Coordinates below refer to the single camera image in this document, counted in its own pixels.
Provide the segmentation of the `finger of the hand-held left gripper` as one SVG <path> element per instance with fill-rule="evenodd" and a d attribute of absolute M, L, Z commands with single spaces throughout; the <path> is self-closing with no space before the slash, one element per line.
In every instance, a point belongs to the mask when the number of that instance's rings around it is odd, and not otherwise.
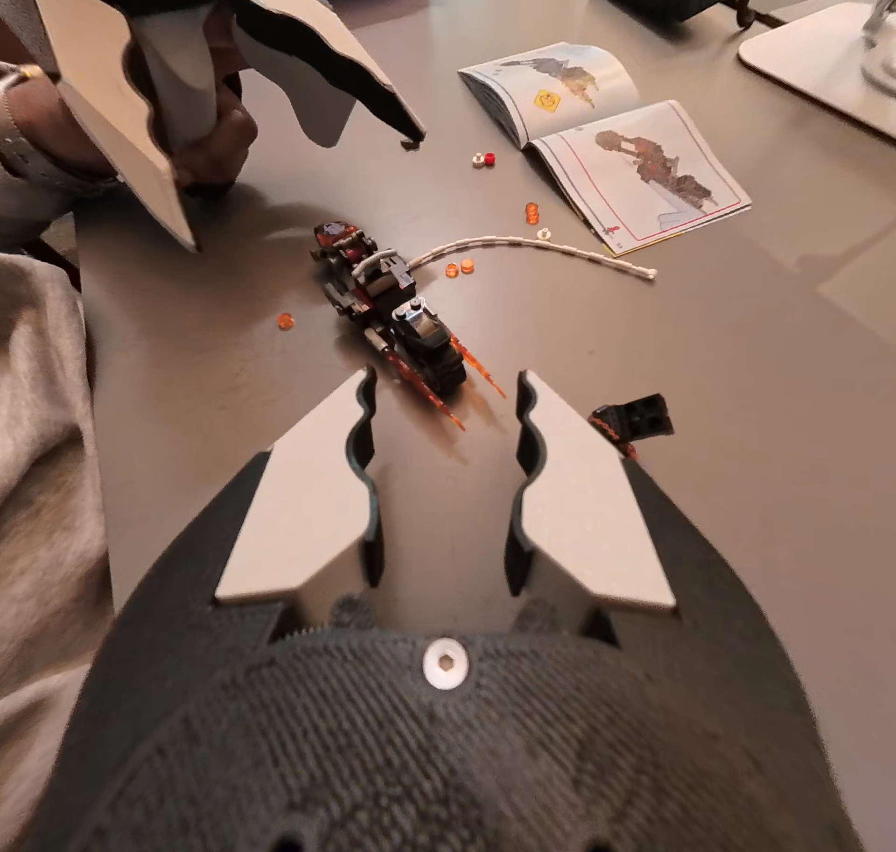
<path fill-rule="evenodd" d="M 54 54 L 57 86 L 74 118 L 121 180 L 176 241 L 196 238 L 168 156 L 152 134 L 151 104 L 127 73 L 131 32 L 101 0 L 35 0 Z"/>
<path fill-rule="evenodd" d="M 334 148 L 356 105 L 423 142 L 427 131 L 326 0 L 228 0 L 246 65 L 288 99 L 309 141 Z"/>

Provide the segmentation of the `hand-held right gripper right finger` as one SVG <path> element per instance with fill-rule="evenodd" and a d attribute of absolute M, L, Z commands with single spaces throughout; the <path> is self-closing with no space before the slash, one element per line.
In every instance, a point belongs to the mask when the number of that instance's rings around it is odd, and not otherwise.
<path fill-rule="evenodd" d="M 504 576 L 560 622 L 599 609 L 671 615 L 678 601 L 617 448 L 531 369 L 518 373 L 516 461 Z"/>

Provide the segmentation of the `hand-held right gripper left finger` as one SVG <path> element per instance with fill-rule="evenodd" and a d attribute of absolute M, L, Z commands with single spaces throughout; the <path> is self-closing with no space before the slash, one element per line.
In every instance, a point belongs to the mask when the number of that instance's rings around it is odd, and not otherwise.
<path fill-rule="evenodd" d="M 378 586 L 384 529 L 366 472 L 376 382 L 371 365 L 357 370 L 267 450 L 218 580 L 218 604 L 279 602 L 300 624 L 326 624 L 342 599 Z"/>

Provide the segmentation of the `black orange lego motorcycle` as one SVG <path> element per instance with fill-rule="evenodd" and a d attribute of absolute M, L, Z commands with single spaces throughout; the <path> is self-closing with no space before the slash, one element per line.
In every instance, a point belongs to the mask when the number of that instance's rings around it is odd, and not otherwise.
<path fill-rule="evenodd" d="M 468 367 L 506 397 L 420 295 L 409 262 L 395 249 L 380 249 L 363 229 L 343 221 L 319 224 L 313 232 L 315 247 L 310 254 L 326 267 L 323 293 L 330 305 L 360 329 L 420 398 L 463 429 L 446 399 L 464 384 Z"/>

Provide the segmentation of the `person's left forearm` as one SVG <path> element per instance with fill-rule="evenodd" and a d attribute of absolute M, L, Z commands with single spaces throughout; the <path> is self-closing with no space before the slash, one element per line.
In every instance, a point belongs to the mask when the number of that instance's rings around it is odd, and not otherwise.
<path fill-rule="evenodd" d="M 90 197 L 117 185 L 118 174 L 64 102 L 55 82 L 1 23 L 2 164 L 33 186 Z"/>

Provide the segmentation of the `black lego minifigure with flames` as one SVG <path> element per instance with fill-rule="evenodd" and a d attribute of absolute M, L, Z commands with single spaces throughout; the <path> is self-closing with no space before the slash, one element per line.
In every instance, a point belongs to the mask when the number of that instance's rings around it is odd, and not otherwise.
<path fill-rule="evenodd" d="M 587 422 L 623 458 L 632 460 L 637 459 L 635 443 L 675 433 L 666 400 L 660 394 L 602 406 L 588 415 Z"/>

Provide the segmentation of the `lego instruction booklet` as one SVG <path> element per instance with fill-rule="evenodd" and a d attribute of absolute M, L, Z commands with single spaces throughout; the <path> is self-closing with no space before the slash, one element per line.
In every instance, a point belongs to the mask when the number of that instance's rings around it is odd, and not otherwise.
<path fill-rule="evenodd" d="M 685 109 L 644 104 L 609 51 L 557 42 L 458 74 L 615 258 L 752 205 Z"/>

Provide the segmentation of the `person's left hand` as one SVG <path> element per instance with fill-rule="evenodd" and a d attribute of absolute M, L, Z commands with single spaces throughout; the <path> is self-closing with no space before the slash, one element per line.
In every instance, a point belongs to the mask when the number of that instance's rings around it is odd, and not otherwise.
<path fill-rule="evenodd" d="M 172 163 L 180 190 L 216 197 L 236 182 L 258 128 L 242 101 L 240 72 L 245 62 L 238 49 L 209 31 L 205 35 L 217 84 L 217 121 L 208 136 L 176 153 Z"/>

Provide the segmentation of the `white board stand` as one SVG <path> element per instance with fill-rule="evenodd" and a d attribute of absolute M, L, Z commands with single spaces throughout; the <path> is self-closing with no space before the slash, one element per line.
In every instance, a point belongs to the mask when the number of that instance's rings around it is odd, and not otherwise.
<path fill-rule="evenodd" d="M 749 69 L 895 140 L 894 0 L 757 0 Z"/>

